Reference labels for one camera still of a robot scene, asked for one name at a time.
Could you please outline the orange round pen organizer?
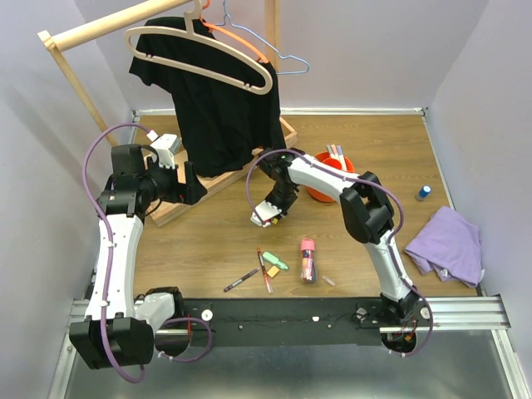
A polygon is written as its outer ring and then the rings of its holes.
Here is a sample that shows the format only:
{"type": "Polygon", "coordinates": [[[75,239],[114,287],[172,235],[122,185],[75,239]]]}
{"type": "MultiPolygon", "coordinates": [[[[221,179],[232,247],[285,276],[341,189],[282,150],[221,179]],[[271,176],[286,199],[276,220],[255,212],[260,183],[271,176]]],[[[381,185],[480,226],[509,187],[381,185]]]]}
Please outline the orange round pen organizer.
{"type": "MultiPolygon", "coordinates": [[[[345,161],[347,163],[347,171],[344,171],[344,172],[346,172],[346,173],[354,173],[355,172],[354,164],[346,156],[344,156],[344,157],[345,157],[345,161]]],[[[315,159],[317,161],[323,163],[324,165],[327,165],[327,166],[333,167],[334,169],[338,169],[338,170],[343,171],[342,170],[342,166],[340,164],[340,161],[335,159],[334,156],[331,157],[328,154],[327,151],[315,155],[315,159]]],[[[338,181],[336,179],[334,179],[334,177],[331,174],[329,174],[329,173],[325,173],[325,172],[321,171],[319,173],[319,175],[325,179],[324,181],[322,181],[321,183],[318,184],[319,190],[316,190],[313,186],[308,186],[307,187],[307,192],[315,200],[317,200],[319,202],[323,202],[323,203],[334,203],[334,202],[336,202],[337,198],[336,197],[334,197],[334,198],[329,197],[328,193],[332,193],[332,191],[330,190],[330,187],[332,187],[333,185],[335,187],[337,187],[338,181]]]]}

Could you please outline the blue capped white marker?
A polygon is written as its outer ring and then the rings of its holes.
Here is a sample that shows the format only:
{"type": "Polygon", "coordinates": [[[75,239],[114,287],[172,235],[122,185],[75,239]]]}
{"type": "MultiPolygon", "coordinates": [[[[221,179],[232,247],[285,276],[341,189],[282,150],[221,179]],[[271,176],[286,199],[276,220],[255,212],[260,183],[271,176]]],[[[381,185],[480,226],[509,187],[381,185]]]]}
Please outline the blue capped white marker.
{"type": "Polygon", "coordinates": [[[340,164],[342,166],[342,170],[347,171],[347,163],[345,161],[345,157],[342,152],[342,147],[340,145],[336,145],[336,153],[337,153],[337,158],[340,161],[340,164]]]}

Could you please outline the orange capped white marker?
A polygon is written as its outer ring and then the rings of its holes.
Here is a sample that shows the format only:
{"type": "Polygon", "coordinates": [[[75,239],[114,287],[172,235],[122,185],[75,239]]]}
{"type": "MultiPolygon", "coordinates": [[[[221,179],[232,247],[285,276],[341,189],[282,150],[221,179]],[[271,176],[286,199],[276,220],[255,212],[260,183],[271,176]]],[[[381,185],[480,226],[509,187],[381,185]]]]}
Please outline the orange capped white marker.
{"type": "Polygon", "coordinates": [[[332,154],[333,154],[334,158],[337,159],[337,160],[340,160],[339,154],[337,152],[337,147],[334,144],[331,144],[330,146],[331,146],[331,150],[332,150],[332,154]]]}

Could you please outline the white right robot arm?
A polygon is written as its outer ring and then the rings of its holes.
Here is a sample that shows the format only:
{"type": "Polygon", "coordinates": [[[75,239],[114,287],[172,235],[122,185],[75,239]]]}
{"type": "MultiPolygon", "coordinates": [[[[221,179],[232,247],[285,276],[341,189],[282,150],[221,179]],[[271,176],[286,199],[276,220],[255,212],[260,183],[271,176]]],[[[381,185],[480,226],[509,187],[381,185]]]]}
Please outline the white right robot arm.
{"type": "Polygon", "coordinates": [[[395,240],[404,224],[404,209],[375,174],[338,170],[289,149],[263,150],[253,166],[274,181],[265,200],[252,207],[253,223],[266,228],[286,217],[300,186],[331,198],[340,205],[346,231],[364,245],[377,272],[384,322],[399,326],[411,318],[421,296],[405,270],[395,240]]]}

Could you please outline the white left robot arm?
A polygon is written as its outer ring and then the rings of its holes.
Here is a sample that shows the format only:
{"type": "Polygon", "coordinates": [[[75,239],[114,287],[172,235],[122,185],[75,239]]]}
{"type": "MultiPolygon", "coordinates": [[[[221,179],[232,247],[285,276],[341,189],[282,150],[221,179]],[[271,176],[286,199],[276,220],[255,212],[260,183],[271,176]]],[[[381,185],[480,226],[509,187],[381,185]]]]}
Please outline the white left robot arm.
{"type": "Polygon", "coordinates": [[[153,288],[135,304],[133,283],[138,244],[152,204],[198,203],[207,194],[192,163],[179,180],[175,153],[180,139],[164,135],[150,145],[111,150],[112,173],[94,200],[100,249],[96,280],[83,321],[73,323],[71,344],[90,369],[148,364],[155,333],[189,320],[177,287],[153,288]]]}

